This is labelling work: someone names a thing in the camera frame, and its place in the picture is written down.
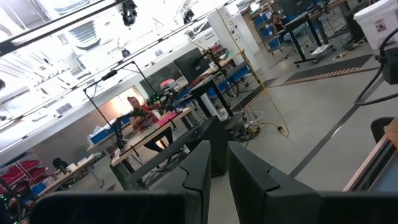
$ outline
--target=black mat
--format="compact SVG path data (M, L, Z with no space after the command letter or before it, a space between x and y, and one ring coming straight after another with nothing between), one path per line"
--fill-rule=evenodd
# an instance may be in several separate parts
M272 84L274 84L276 82L276 80L278 80L279 77L276 78L271 78L266 80L263 84L264 86L266 86L267 88L269 88ZM265 90L262 88L262 86L258 86L255 90L253 90L250 94L248 94L247 97L245 97L244 99L242 99L242 101L240 102L240 105L244 108L245 106L250 105L258 96L260 96L262 93L264 93ZM241 106L236 105L232 111L236 112L236 111L240 111L241 110Z
M331 63L321 67L296 72L286 80L282 85L290 85L300 82L308 82L321 78L330 78L340 75L349 75L358 72L365 72L361 67L373 56L373 54L363 55L360 57L344 60L341 62Z

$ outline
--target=yellow cable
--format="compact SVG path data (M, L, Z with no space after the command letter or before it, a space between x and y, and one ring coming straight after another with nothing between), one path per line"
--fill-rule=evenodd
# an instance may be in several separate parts
M250 64L250 60L246 57L246 54L244 53L244 51L242 51L241 48L239 47L238 43L236 43L235 38L234 38L234 37L232 36L232 34L230 33L230 31L229 31L229 29L228 29L228 26L226 25L225 20L224 20L223 16L221 16L221 13L219 12L219 10L216 9L216 11L217 11L218 15L221 17L221 20L223 21L223 24L224 24L226 30L228 30L229 35L230 35L231 38L234 40L234 43L235 43L235 45L237 46L238 50L239 50L240 52L242 52L242 57L243 57L243 59L248 63L248 66L249 66L249 68L250 68L250 71L252 71L252 74L253 74L254 78L255 78L255 79L257 80L257 82L262 86L262 88L266 91L266 93L267 93L267 95L268 95L268 98L270 99L272 105L274 106L274 108L275 108L276 111L278 112L280 118L282 118L282 121L284 122L284 124L285 124L285 126L286 126L286 132L283 130L283 128L282 128L281 126L279 126L279 125L277 125L277 124L275 124L275 123L273 123L273 122L264 122L264 123L259 122L259 123L261 123L261 124L272 124L272 125L276 126L277 129L278 129L278 131L279 131L281 134L283 134L285 137L289 136L289 127L287 126L286 120L285 120L285 118L282 116L282 113L279 111L278 107L277 107L276 104L274 103L274 100L272 99L272 97L271 97L270 94L268 93L267 87L264 85L264 83L260 80L260 78L259 78L259 77L257 76L257 74L255 73L253 67L252 67L251 64Z

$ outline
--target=white bucket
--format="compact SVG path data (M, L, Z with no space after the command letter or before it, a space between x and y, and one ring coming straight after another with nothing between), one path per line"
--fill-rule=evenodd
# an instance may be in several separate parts
M397 13L397 0L381 0L354 15L373 50L377 50L383 40L398 27ZM398 42L398 34L389 42Z

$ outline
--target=concrete floor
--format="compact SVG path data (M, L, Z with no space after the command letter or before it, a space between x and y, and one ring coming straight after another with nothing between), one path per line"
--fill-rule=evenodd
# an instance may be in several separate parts
M261 45L261 51L256 54L257 60L262 65L258 74L262 81L279 77L276 85L281 84L297 71L333 63L332 58L342 51L339 40L334 40L333 44L338 48L337 52L326 54L319 64L304 63L300 68L296 68L292 63L299 59L297 54L284 59L289 48L283 52L275 52L272 56ZM364 44L349 52L342 60L373 53L377 52L372 51L368 44ZM377 66L378 63L371 58L362 68ZM249 142L247 148L261 159L289 174L354 106L355 98L375 72L356 73L269 89L272 99L287 122L289 138L278 133L275 126L268 125L262 129L258 137ZM247 77L247 81L250 85L245 90L252 90L258 86L253 77ZM393 86L382 83L369 100L396 91ZM242 93L241 96L244 98L248 94ZM235 99L230 99L229 102L231 107L237 104ZM398 100L389 100L358 108L296 178L317 190L342 190L376 145L370 130L371 121L381 116L396 116L397 103ZM257 98L251 107L254 111L264 113L261 121L272 121L283 125L265 93ZM200 111L195 116L204 117ZM182 124L178 124L178 130L179 133L176 135L184 132ZM116 183L109 168L107 169L108 166L109 161L102 160L96 164L95 169L98 175L105 179L107 186ZM96 187L93 179L88 180L88 178L82 180L79 189ZM239 223L228 175L212 179L211 182L209 224L215 223Z

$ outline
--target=man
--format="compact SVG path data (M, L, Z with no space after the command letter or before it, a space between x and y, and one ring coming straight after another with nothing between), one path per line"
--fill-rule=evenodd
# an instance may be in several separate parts
M281 19L278 12L273 12L271 18L272 18L272 23L274 24L274 34L284 29L284 26L289 22L289 20L287 20L286 18ZM307 27L305 24L301 24L300 26L298 26L296 29L293 30L293 34L296 36L303 35L304 33L307 33L310 36L311 43L315 43L315 39L313 38L310 28ZM282 36L282 38L285 42L292 41L290 33L285 33Z
M140 131L143 131L159 121L159 119L157 119L157 117L152 113L152 110L159 110L162 108L159 103L154 103L153 105L148 106L146 104L140 105L137 98L135 97L127 97L127 100L129 101L136 114L140 114L130 118L130 123L134 130L139 129ZM167 138L169 144L173 143L173 132L170 127L163 131L161 135ZM159 153L163 150L161 147L156 145L156 142L153 140L145 144L145 147Z

